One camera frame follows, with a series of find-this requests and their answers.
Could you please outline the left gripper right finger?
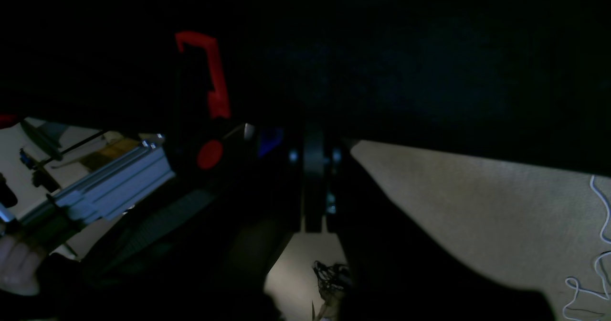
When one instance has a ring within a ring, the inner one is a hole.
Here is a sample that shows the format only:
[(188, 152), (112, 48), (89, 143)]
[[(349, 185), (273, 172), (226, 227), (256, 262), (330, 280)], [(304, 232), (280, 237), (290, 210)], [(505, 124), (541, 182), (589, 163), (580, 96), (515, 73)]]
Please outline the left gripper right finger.
[(476, 273), (393, 203), (349, 152), (350, 143), (304, 133), (307, 231), (336, 234), (351, 286), (339, 321), (552, 321), (542, 293)]

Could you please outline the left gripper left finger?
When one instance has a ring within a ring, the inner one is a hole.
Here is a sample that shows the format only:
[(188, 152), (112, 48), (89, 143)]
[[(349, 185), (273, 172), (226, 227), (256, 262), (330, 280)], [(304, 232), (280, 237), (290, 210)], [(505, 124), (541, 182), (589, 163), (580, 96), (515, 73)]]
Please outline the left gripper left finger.
[(281, 129), (258, 130), (256, 163), (240, 171), (206, 214), (201, 246), (200, 307), (204, 321), (276, 321), (264, 287), (269, 271), (299, 228), (296, 161)]

